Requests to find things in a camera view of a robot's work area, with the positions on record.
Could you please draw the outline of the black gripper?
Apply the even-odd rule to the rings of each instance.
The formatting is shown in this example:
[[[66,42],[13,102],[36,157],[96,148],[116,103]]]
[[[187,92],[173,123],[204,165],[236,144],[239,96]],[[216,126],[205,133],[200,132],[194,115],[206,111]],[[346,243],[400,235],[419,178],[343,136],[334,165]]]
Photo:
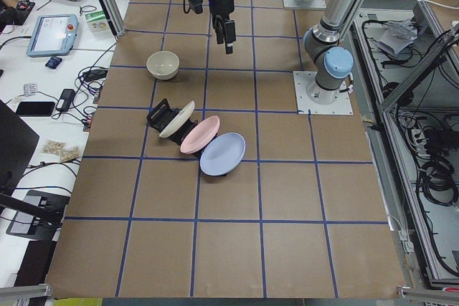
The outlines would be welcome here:
[[[230,14],[235,10],[234,0],[209,0],[209,10],[217,43],[224,43],[225,53],[232,54],[236,41],[235,21],[230,19]]]

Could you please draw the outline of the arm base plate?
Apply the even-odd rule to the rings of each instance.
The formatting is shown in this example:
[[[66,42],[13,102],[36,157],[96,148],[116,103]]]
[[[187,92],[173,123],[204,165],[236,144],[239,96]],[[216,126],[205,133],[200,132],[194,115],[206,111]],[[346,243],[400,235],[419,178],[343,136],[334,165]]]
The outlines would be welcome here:
[[[326,8],[325,0],[283,0],[286,9],[304,9],[310,11],[323,11]]]
[[[294,71],[293,80],[297,112],[301,115],[353,115],[346,80],[339,89],[328,91],[316,84],[316,72]]]

